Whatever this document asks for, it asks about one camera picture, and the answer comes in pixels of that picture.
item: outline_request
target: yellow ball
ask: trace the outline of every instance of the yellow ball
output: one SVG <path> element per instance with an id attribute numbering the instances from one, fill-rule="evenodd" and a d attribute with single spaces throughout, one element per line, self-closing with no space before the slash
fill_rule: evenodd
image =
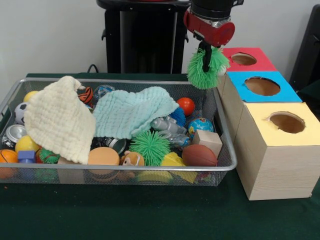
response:
<path id="1" fill-rule="evenodd" d="M 38 93 L 38 91 L 31 91 L 29 93 L 27 93 L 27 95 L 24 96 L 23 102 L 29 102 L 30 98 L 35 95 L 36 93 Z"/>
<path id="2" fill-rule="evenodd" d="M 19 141 L 15 145 L 15 152 L 19 151 L 38 151 L 39 145 L 36 144 L 30 136 L 26 135 L 19 139 Z"/>

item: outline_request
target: white soccer ball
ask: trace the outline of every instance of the white soccer ball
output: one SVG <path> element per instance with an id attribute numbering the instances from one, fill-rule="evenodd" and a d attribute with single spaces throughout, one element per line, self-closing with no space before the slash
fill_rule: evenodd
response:
<path id="1" fill-rule="evenodd" d="M 29 103 L 28 102 L 23 102 L 20 103 L 14 110 L 14 114 L 15 114 L 15 121 L 18 124 L 21 125 L 25 125 L 25 121 L 24 121 L 24 115 L 25 115 L 25 111 L 27 109 L 27 105 Z"/>

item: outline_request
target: round hole in box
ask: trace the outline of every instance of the round hole in box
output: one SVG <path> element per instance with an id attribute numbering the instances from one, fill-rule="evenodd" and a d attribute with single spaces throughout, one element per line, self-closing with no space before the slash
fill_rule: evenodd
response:
<path id="1" fill-rule="evenodd" d="M 276 125 L 278 129 L 290 134 L 300 133 L 306 127 L 305 121 L 303 119 L 293 113 L 286 111 L 273 113 L 270 116 L 269 120 L 273 122 L 273 124 Z"/>
<path id="2" fill-rule="evenodd" d="M 239 65 L 250 66 L 257 63 L 257 59 L 247 53 L 238 52 L 231 56 L 232 61 Z"/>
<path id="3" fill-rule="evenodd" d="M 280 86 L 269 78 L 254 76 L 245 80 L 248 89 L 258 95 L 273 96 L 280 92 Z"/>

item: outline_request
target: black cable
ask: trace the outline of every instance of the black cable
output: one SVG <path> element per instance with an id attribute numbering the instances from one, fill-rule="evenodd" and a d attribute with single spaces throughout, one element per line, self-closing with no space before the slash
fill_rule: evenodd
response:
<path id="1" fill-rule="evenodd" d="M 86 72 L 90 73 L 92 67 L 94 67 L 96 73 L 99 73 L 99 70 L 98 70 L 98 68 L 97 68 L 97 66 L 95 64 L 91 64 L 90 67 L 88 68 L 88 71 L 86 71 Z"/>

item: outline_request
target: wire mesh basket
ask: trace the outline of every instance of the wire mesh basket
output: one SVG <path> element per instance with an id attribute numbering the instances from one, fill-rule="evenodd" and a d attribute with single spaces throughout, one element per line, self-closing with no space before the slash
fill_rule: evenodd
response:
<path id="1" fill-rule="evenodd" d="M 57 78 L 26 78 L 11 88 L 0 105 L 0 139 L 7 127 L 15 123 L 14 110 L 31 91 L 40 91 Z M 225 114 L 217 89 L 200 90 L 189 82 L 80 79 L 82 85 L 96 89 L 102 84 L 116 90 L 140 92 L 159 86 L 177 101 L 191 98 L 195 105 L 186 126 L 196 117 L 204 117 L 220 126 L 222 149 L 215 167 L 202 166 L 113 166 L 80 164 L 25 164 L 0 163 L 0 183 L 28 184 L 109 184 L 109 185 L 170 185 L 170 186 L 218 186 L 228 171 L 237 166 L 237 158 L 230 138 Z"/>

